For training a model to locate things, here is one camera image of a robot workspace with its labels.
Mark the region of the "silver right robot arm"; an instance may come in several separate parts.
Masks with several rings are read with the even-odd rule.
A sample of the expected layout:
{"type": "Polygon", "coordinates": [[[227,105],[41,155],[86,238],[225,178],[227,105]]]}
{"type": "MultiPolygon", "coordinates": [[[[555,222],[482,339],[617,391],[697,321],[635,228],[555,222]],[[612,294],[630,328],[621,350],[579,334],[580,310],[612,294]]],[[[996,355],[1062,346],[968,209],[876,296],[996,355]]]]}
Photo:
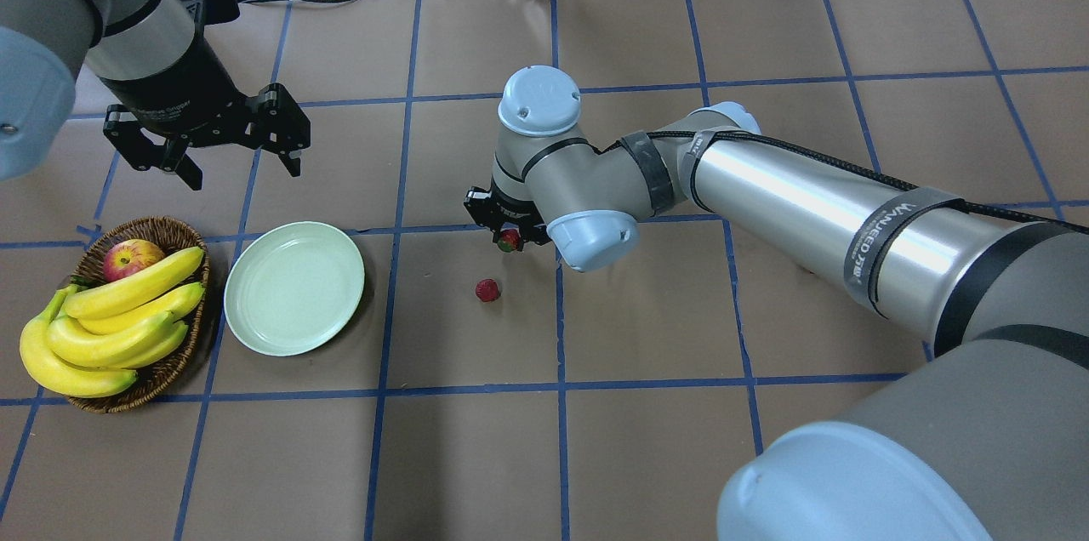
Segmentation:
{"type": "Polygon", "coordinates": [[[721,540],[1085,540],[1086,228],[767,137],[722,102],[598,150],[567,73],[510,76],[493,179],[465,207],[590,272],[684,199],[764,239],[932,362],[731,476],[721,540]]]}

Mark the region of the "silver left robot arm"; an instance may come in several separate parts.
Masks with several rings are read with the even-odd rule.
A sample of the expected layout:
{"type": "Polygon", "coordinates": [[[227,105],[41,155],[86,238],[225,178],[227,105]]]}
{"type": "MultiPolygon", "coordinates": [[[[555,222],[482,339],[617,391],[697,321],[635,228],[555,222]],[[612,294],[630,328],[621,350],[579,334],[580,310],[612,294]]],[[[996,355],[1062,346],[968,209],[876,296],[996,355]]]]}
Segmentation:
{"type": "Polygon", "coordinates": [[[3,0],[3,179],[42,165],[82,67],[117,96],[105,137],[133,169],[158,168],[199,190],[189,149],[238,145],[276,153],[299,176],[310,119],[280,83],[241,93],[205,37],[238,15],[237,0],[3,0]]]}

